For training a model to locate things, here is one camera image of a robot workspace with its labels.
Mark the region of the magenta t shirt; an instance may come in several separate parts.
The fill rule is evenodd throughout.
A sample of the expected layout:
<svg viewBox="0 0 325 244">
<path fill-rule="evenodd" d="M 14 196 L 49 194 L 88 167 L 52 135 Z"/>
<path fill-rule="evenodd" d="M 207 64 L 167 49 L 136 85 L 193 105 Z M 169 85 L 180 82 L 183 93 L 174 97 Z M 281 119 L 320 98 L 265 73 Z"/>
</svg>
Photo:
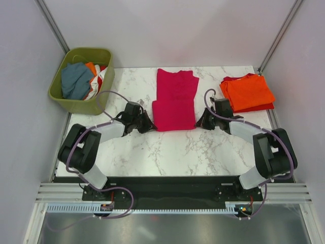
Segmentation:
<svg viewBox="0 0 325 244">
<path fill-rule="evenodd" d="M 154 124 L 159 132 L 193 130 L 196 124 L 194 98 L 199 78 L 193 71 L 157 70 L 157 95 L 152 102 Z"/>
</svg>

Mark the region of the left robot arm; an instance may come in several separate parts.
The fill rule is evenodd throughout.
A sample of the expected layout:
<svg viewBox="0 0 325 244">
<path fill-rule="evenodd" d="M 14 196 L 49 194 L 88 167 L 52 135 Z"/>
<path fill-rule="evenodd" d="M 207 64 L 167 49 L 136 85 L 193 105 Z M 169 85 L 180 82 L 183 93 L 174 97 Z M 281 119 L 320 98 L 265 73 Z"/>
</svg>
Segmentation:
<svg viewBox="0 0 325 244">
<path fill-rule="evenodd" d="M 106 184 L 107 176 L 96 165 L 99 145 L 124 137 L 133 130 L 144 134 L 156 131 L 157 127 L 139 103 L 127 102 L 125 109 L 109 122 L 89 128 L 74 124 L 60 147 L 57 158 L 65 164 L 68 172 L 77 174 L 94 187 L 93 192 L 99 199 L 106 200 L 111 196 L 112 191 Z"/>
</svg>

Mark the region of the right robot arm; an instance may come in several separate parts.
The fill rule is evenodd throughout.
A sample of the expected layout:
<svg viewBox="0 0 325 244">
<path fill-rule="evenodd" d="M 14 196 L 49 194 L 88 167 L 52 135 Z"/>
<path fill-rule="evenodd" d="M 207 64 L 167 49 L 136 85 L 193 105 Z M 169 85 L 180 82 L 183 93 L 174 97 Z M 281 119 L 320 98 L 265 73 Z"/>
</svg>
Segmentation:
<svg viewBox="0 0 325 244">
<path fill-rule="evenodd" d="M 236 199 L 246 199 L 251 189 L 269 180 L 292 177 L 298 161 L 286 130 L 263 129 L 240 115 L 234 115 L 228 99 L 212 99 L 212 102 L 214 105 L 205 108 L 195 127 L 205 130 L 219 127 L 253 145 L 255 166 L 241 174 L 238 184 L 233 186 Z"/>
</svg>

